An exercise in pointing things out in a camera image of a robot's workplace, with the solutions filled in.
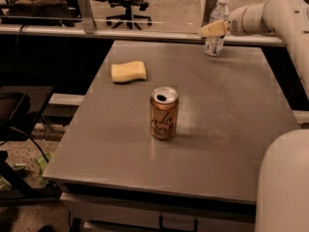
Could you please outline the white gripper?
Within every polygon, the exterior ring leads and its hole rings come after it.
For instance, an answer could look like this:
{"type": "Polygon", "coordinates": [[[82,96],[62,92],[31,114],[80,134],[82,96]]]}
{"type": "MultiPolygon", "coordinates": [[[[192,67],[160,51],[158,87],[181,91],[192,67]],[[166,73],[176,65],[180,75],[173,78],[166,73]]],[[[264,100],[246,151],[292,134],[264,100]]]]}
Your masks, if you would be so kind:
{"type": "Polygon", "coordinates": [[[267,35],[269,29],[263,20],[263,9],[263,3],[239,7],[230,13],[228,23],[218,19],[203,26],[199,35],[203,38],[221,37],[226,35],[228,28],[235,36],[267,35]]]}

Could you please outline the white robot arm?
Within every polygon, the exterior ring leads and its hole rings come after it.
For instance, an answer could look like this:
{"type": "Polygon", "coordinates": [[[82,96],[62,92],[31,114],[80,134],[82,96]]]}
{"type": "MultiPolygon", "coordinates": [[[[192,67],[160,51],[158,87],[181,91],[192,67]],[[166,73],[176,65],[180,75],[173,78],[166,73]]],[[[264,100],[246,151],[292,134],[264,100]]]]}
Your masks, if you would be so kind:
{"type": "MultiPolygon", "coordinates": [[[[309,98],[309,7],[303,0],[267,0],[234,10],[199,30],[202,37],[275,35],[286,45],[309,98]]],[[[309,130],[275,139],[262,161],[255,232],[309,232],[309,130]]]]}

